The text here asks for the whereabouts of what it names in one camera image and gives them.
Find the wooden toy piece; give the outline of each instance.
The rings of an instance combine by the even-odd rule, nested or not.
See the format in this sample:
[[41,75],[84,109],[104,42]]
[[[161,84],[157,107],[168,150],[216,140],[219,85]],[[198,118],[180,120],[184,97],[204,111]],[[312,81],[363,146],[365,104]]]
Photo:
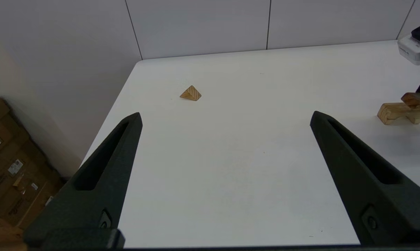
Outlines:
[[420,93],[418,92],[407,92],[401,100],[411,109],[420,109]]
[[406,116],[413,124],[419,124],[420,107],[411,109],[405,103],[384,103],[377,116],[384,124],[391,124],[402,116]]
[[185,92],[183,92],[181,98],[197,101],[201,96],[202,95],[200,95],[200,93],[196,90],[196,88],[194,88],[194,86],[190,86]]

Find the screw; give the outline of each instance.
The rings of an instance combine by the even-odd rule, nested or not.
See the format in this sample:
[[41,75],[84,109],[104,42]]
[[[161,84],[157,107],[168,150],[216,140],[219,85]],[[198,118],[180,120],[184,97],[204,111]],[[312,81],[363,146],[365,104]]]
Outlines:
[[368,217],[368,226],[371,229],[377,229],[377,221],[376,221],[376,219],[374,219],[374,217],[372,217],[372,216]]

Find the white table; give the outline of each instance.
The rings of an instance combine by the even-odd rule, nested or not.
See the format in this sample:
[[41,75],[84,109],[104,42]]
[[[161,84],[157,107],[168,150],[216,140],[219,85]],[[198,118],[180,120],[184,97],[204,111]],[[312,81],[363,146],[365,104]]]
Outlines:
[[[327,113],[420,186],[420,125],[376,117],[420,84],[396,41],[137,63],[87,157],[125,116],[143,130],[126,247],[358,243],[309,127]],[[190,85],[197,102],[179,98]]]

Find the white wall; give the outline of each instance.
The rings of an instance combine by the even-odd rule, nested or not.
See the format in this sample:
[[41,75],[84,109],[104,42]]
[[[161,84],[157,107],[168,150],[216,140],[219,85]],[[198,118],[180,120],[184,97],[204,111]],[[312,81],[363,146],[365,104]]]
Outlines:
[[[82,160],[141,60],[125,1],[1,0],[0,44]],[[59,171],[70,176],[77,163]]]
[[394,40],[413,0],[272,0],[268,49]]
[[127,0],[144,59],[265,50],[269,0]]

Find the stacked cardboard boxes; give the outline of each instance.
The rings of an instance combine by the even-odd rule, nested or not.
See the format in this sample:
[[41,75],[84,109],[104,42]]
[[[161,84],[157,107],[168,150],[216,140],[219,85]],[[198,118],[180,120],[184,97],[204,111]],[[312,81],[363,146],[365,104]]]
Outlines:
[[0,242],[21,240],[61,186],[59,174],[0,99]]

